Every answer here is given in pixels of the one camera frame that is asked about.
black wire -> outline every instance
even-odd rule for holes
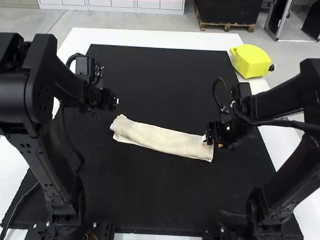
[[[79,158],[80,160],[80,165],[77,168],[77,170],[75,171],[76,173],[78,173],[81,170],[81,167],[86,163],[85,161],[85,157],[83,156],[83,154],[80,152],[79,148],[76,147],[72,141],[71,138],[67,132],[67,125],[66,125],[66,116],[65,116],[65,105],[64,104],[60,104],[60,109],[61,109],[61,115],[60,115],[60,124],[62,126],[62,134],[64,135],[64,138],[67,142],[67,144],[69,145],[69,147],[73,150],[73,152],[76,154],[76,156]]]
[[[95,64],[98,66],[99,68],[99,76],[97,77],[97,79],[91,83],[92,86],[97,86],[98,83],[100,82],[100,78],[102,76],[102,68],[100,67],[100,64],[96,61]]]
[[[319,132],[320,133],[320,126],[312,123],[305,123],[301,121],[295,121],[295,120],[284,120],[284,119],[264,119],[264,120],[254,120],[249,117],[247,117],[245,114],[241,113],[237,106],[235,106],[235,103],[232,104],[233,112],[238,115],[243,120],[247,121],[251,125],[254,126],[279,126],[279,127],[287,127],[287,128],[295,128],[302,130],[304,132],[312,133],[312,132]]]
[[[54,240],[55,236],[56,236],[56,226],[53,226],[53,233],[52,233],[51,240]]]
[[[25,199],[26,196],[28,196],[34,189],[36,189],[36,187],[38,186],[39,182],[37,182],[32,188],[30,188],[25,194],[22,195],[22,197],[20,198],[20,200],[18,201],[18,203],[15,205],[13,212],[9,218],[8,223],[6,224],[5,228],[3,228],[1,235],[0,235],[0,240],[4,240],[6,235],[7,235],[7,231],[9,228],[9,225],[11,224],[11,221],[19,207],[19,205],[21,204],[21,202]]]
[[[79,53],[79,52],[71,55],[71,56],[68,58],[68,60],[66,61],[66,63],[65,63],[65,65],[68,67],[68,69],[70,69],[71,63],[72,63],[74,60],[76,60],[76,57],[77,57],[77,56],[85,56],[85,55],[83,55],[82,53]]]
[[[220,101],[218,100],[217,94],[216,94],[216,86],[217,86],[217,84],[220,83],[220,82],[223,83],[223,85],[224,85],[224,87],[225,87],[225,89],[226,89],[226,92],[227,92],[227,94],[228,94],[228,97],[229,97],[229,98],[231,98],[231,97],[230,97],[229,90],[228,90],[228,87],[227,87],[226,82],[225,82],[221,77],[218,77],[218,78],[213,82],[213,84],[212,84],[212,95],[213,95],[214,100],[215,100],[216,104],[218,105],[219,109],[222,111],[222,110],[225,109],[226,107],[223,106],[223,105],[221,105]]]

beige towel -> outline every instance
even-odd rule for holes
[[[113,139],[118,142],[208,162],[214,156],[214,146],[203,142],[200,135],[135,122],[122,114],[116,117],[110,129],[114,131]]]

table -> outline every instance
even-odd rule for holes
[[[86,53],[90,44],[108,44],[134,47],[156,47],[169,49],[191,50],[224,50],[241,45],[243,42],[238,34],[232,33],[195,33],[195,32],[165,32],[143,30],[116,30],[95,28],[73,28],[58,51],[59,58],[66,62],[68,57],[76,52]],[[245,80],[238,75],[238,80]],[[246,80],[250,83],[253,94],[269,89],[267,82],[262,78]],[[58,111],[59,103],[55,101],[53,113]],[[273,162],[278,170],[285,160],[296,149],[300,142],[297,132],[291,128],[261,126],[259,131]],[[28,165],[20,153],[11,146],[5,137],[0,138],[1,159],[10,161],[1,162],[0,169],[0,218],[2,219],[13,199]],[[320,237],[320,191],[316,191],[295,209],[295,217],[300,225],[306,240],[316,240]],[[26,230],[8,231],[7,239],[22,240]],[[137,234],[117,234],[116,239],[150,239],[150,236]],[[175,239],[179,236],[157,236],[153,239]]]

cabinet drawer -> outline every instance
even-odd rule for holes
[[[62,5],[62,0],[40,0],[41,4]]]
[[[23,5],[38,5],[37,0],[21,0]]]
[[[160,0],[160,9],[182,10],[183,0]]]
[[[89,0],[89,6],[111,7],[111,0]]]
[[[160,0],[137,0],[138,8],[160,9]]]
[[[16,4],[16,5],[20,5],[19,0],[4,0],[5,4]]]
[[[63,5],[77,5],[77,6],[85,6],[85,0],[62,0]]]
[[[111,0],[112,7],[134,8],[134,0]]]

wooden pallet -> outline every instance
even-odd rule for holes
[[[247,30],[249,33],[253,33],[255,31],[256,24],[241,24],[241,23],[222,23],[222,22],[204,22],[201,20],[198,8],[196,5],[193,5],[195,16],[198,21],[199,27],[201,31],[206,30],[206,26],[224,26],[224,31],[229,32],[231,26],[237,26],[237,27],[247,27]]]

